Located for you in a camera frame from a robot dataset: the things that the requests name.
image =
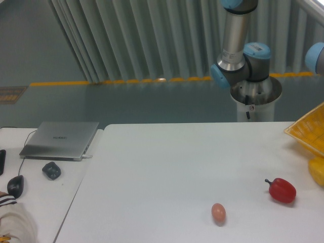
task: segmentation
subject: yellow floor stripe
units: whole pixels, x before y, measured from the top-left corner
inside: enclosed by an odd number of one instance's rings
[[[271,73],[271,77],[305,77],[305,76],[314,76],[312,72],[286,72],[286,73]]]
[[[271,73],[271,77],[304,77],[304,76],[314,76],[312,72],[287,72],[287,73]],[[211,81],[212,78],[210,76],[205,77],[189,77],[188,79],[184,79],[181,77],[174,77],[170,79],[170,82],[187,82],[187,81]],[[157,79],[143,79],[142,81],[139,81],[137,79],[130,79],[127,81],[124,80],[106,80],[103,82],[100,82],[100,84],[103,85],[111,85],[111,84],[139,84],[139,83],[161,83],[166,82],[167,80],[165,78],[157,78]],[[31,83],[30,86],[61,86],[61,85],[90,85],[92,83],[88,81],[71,81],[71,82],[44,82],[44,83]]]
[[[29,86],[89,85],[88,81],[31,83]]]

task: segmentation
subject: closed laptop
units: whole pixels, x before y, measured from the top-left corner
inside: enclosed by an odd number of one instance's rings
[[[23,158],[80,161],[98,122],[43,122],[20,152]]]

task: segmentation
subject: yellow object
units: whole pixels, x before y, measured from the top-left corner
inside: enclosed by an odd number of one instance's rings
[[[0,237],[0,242],[7,242],[7,240],[10,240],[11,238],[10,237],[7,237],[7,236],[2,236]]]
[[[324,186],[324,158],[316,157],[308,162],[308,170],[314,181]]]
[[[316,156],[324,157],[324,103],[284,130]]]

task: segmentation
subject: person's sleeve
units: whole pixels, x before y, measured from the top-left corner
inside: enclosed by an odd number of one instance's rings
[[[35,230],[23,207],[13,196],[0,196],[0,242],[35,243]]]

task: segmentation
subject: computer mouse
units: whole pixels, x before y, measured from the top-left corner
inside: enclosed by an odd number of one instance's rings
[[[24,177],[22,175],[12,178],[7,185],[8,194],[15,199],[19,198],[24,190]]]

